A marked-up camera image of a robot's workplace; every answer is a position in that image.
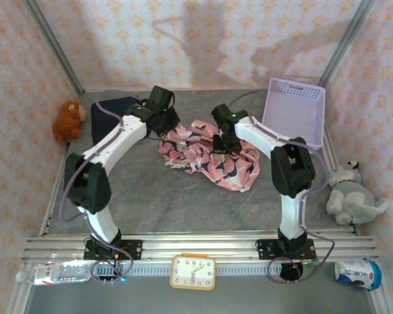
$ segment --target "plastic bottle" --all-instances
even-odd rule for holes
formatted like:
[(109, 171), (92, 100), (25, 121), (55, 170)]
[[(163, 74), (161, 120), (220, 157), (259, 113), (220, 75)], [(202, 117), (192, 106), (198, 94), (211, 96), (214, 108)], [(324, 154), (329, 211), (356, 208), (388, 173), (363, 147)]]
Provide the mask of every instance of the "plastic bottle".
[(47, 263), (29, 271), (19, 271), (16, 281), (32, 285), (59, 285), (62, 283), (82, 283), (90, 279), (92, 264), (84, 260), (63, 263)]

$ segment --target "pink cloth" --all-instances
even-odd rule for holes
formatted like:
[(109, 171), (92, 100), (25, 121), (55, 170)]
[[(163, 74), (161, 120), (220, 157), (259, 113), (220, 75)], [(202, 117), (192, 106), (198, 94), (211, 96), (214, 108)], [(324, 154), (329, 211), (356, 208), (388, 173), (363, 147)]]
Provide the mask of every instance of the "pink cloth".
[(249, 190), (259, 175), (259, 151), (240, 141), (240, 154), (214, 154), (212, 138), (218, 134), (216, 127), (203, 121), (195, 120), (189, 129), (178, 124), (161, 141), (159, 153), (166, 160), (166, 166), (183, 168), (188, 173), (202, 172), (228, 190)]

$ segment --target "black mounting plate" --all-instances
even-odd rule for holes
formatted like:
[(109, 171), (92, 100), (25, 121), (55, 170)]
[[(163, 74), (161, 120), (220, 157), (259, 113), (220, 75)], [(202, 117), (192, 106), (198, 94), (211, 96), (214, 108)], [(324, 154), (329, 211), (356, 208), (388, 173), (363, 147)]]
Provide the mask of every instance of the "black mounting plate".
[(316, 260), (316, 249), (313, 240), (306, 239), (296, 252), (284, 253), (279, 246), (279, 239), (260, 239), (255, 246), (260, 260), (272, 260), (276, 257), (288, 257), (292, 260)]
[[(117, 247), (127, 247), (124, 251), (131, 254), (133, 260), (141, 260), (141, 253), (143, 250), (142, 240), (119, 240)], [(112, 259), (112, 256), (108, 256), (108, 251), (99, 245), (95, 245), (94, 242), (89, 239), (86, 241), (86, 248), (84, 249), (84, 260), (108, 260)], [(121, 255), (121, 260), (129, 260), (125, 255)]]

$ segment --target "plush toy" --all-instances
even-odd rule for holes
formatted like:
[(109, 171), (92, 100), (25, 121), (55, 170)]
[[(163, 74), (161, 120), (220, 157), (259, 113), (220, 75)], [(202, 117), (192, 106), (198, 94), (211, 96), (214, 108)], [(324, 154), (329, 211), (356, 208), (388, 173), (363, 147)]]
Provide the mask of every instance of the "plush toy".
[(81, 135), (80, 124), (86, 120), (85, 109), (76, 101), (67, 101), (52, 125), (55, 140), (72, 142)]
[(330, 173), (332, 187), (326, 211), (335, 215), (338, 224), (363, 224), (384, 213), (390, 202), (387, 198), (376, 201), (374, 195), (361, 185), (359, 163), (351, 161)]

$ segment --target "wallpaper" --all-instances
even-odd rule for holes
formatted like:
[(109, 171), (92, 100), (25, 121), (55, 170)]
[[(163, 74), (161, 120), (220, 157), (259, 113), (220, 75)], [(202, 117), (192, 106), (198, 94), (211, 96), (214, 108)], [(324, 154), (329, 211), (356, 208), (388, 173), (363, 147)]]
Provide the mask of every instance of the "wallpaper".
[(83, 89), (316, 79), (360, 0), (39, 0)]
[(19, 0), (0, 0), (0, 313), (28, 236), (43, 219), (64, 147), (52, 136), (77, 99)]
[(359, 160), (363, 184), (391, 201), (364, 231), (376, 237), (393, 295), (393, 0), (374, 4), (330, 86), (326, 115), (340, 163)]

